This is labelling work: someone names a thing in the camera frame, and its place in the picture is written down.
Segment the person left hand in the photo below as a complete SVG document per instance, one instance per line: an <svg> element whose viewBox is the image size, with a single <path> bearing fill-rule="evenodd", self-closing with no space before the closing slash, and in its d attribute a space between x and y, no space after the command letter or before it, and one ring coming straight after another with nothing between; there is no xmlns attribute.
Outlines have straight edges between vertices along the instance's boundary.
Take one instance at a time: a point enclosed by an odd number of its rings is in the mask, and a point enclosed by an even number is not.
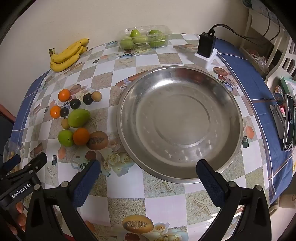
<svg viewBox="0 0 296 241"><path fill-rule="evenodd" d="M24 210L24 205L22 204L22 202L18 202L16 204L16 210L18 211L18 215L16 216L15 218L15 222L16 224L18 225L18 227L22 230L22 231L25 231L26 230L26 221L27 221L27 217L26 215L24 214L23 210ZM10 230L12 231L12 233L14 235L17 235L18 234L18 231L17 229L10 225L8 223L8 227L10 228Z"/></svg>

